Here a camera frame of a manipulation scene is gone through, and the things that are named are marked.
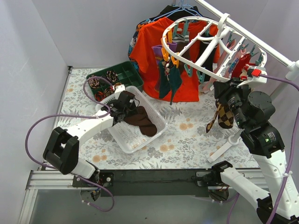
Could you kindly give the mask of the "brown argyle sock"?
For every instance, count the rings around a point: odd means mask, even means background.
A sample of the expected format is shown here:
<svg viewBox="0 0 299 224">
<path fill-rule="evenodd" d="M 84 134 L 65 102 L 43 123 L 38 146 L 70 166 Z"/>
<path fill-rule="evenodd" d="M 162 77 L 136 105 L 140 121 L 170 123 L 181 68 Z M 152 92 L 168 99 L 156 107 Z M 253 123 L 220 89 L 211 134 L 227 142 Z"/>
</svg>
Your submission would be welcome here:
<svg viewBox="0 0 299 224">
<path fill-rule="evenodd" d="M 216 102 L 218 112 L 218 125 L 224 129 L 230 129 L 234 126 L 234 116 L 228 105 L 222 105 Z"/>
<path fill-rule="evenodd" d="M 206 133 L 210 132 L 210 130 L 212 129 L 217 117 L 218 117 L 218 114 L 219 114 L 219 110 L 220 110 L 220 107 L 221 107 L 221 104 L 216 101 L 215 102 L 215 105 L 216 105 L 216 112 L 212 118 L 212 121 L 210 121 L 207 125 L 206 125 Z"/>
</svg>

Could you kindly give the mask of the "plain dark brown sock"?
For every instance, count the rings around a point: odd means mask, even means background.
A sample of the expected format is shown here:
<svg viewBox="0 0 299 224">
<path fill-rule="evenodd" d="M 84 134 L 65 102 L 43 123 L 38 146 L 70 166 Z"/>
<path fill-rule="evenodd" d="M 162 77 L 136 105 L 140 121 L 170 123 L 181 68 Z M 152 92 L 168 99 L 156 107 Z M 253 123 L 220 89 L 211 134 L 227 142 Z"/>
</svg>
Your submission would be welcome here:
<svg viewBox="0 0 299 224">
<path fill-rule="evenodd" d="M 143 106 L 136 107 L 124 121 L 129 125 L 139 127 L 141 133 L 148 137 L 153 137 L 157 133 L 157 127 L 149 119 Z"/>
</svg>

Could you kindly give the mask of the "white sock clip hanger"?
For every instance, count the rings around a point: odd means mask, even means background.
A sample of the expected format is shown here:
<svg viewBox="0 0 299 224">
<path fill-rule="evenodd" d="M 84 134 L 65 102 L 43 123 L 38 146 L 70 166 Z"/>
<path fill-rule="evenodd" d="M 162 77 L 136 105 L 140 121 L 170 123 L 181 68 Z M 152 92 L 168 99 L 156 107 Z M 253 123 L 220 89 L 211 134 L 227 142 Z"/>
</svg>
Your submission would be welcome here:
<svg viewBox="0 0 299 224">
<path fill-rule="evenodd" d="M 198 71 L 201 71 L 202 73 L 209 75 L 210 77 L 226 82 L 229 79 L 227 77 L 224 77 L 222 75 L 222 71 L 226 68 L 227 63 L 235 56 L 237 53 L 239 47 L 243 44 L 243 42 L 247 40 L 252 40 L 245 36 L 245 34 L 242 31 L 238 31 L 237 28 L 235 28 L 233 25 L 229 24 L 228 20 L 230 18 L 230 15 L 227 13 L 224 13 L 219 21 L 214 21 L 209 18 L 200 17 L 200 16 L 188 16 L 181 19 L 176 20 L 173 22 L 169 27 L 167 27 L 162 35 L 161 43 L 162 43 L 162 54 L 164 57 L 164 60 L 171 59 L 172 63 L 174 65 L 178 65 L 179 62 L 183 62 L 191 69 L 196 69 Z M 176 53 L 172 51 L 168 45 L 168 42 L 170 41 L 170 37 L 174 33 L 175 28 L 178 27 L 179 23 L 185 22 L 186 24 L 188 21 L 204 21 L 207 24 L 204 26 L 204 28 L 193 38 L 189 41 L 189 43 L 183 48 L 182 51 Z M 215 36 L 212 37 L 203 37 L 205 31 L 207 31 L 212 25 L 217 26 L 217 33 Z M 233 49 L 229 49 L 226 44 L 222 41 L 224 37 L 226 37 L 228 34 L 236 34 L 240 36 L 239 42 L 235 44 Z M 182 57 L 182 55 L 196 42 L 196 41 L 204 41 L 204 42 L 210 42 L 207 46 L 206 50 L 203 52 L 201 57 L 196 60 L 196 62 L 192 62 L 191 60 L 185 59 Z M 214 47 L 216 45 L 219 45 L 226 53 L 227 56 L 225 58 L 225 61 L 220 64 L 219 69 L 216 72 L 208 71 L 207 69 L 202 67 L 202 64 L 207 59 L 209 54 L 212 52 Z"/>
</svg>

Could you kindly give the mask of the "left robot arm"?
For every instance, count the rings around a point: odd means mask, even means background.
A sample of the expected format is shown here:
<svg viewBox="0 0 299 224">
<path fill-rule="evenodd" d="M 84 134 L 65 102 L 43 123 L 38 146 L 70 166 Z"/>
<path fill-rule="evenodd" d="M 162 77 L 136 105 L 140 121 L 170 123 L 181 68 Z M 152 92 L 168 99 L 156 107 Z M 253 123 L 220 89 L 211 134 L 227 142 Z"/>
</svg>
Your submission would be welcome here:
<svg viewBox="0 0 299 224">
<path fill-rule="evenodd" d="M 74 174 L 83 177 L 90 187 L 99 183 L 99 169 L 79 157 L 80 147 L 99 132 L 121 123 L 136 108 L 135 95 L 122 91 L 118 98 L 102 107 L 91 119 L 63 129 L 55 128 L 48 140 L 43 158 L 63 175 Z"/>
</svg>

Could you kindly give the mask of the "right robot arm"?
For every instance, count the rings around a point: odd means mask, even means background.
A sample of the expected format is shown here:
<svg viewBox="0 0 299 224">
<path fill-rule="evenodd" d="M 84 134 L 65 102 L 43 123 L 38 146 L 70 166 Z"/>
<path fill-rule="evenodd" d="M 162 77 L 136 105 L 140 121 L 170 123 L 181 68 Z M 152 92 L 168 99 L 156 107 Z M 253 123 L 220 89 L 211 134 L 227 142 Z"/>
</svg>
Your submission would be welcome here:
<svg viewBox="0 0 299 224">
<path fill-rule="evenodd" d="M 204 184 L 232 187 L 256 210 L 264 224 L 297 224 L 299 193 L 290 174 L 291 161 L 279 131 L 268 121 L 275 112 L 270 96 L 252 89 L 237 78 L 214 82 L 215 99 L 227 105 L 242 130 L 240 137 L 257 161 L 267 183 L 264 190 L 227 161 L 212 166 L 210 173 L 196 177 Z"/>
</svg>

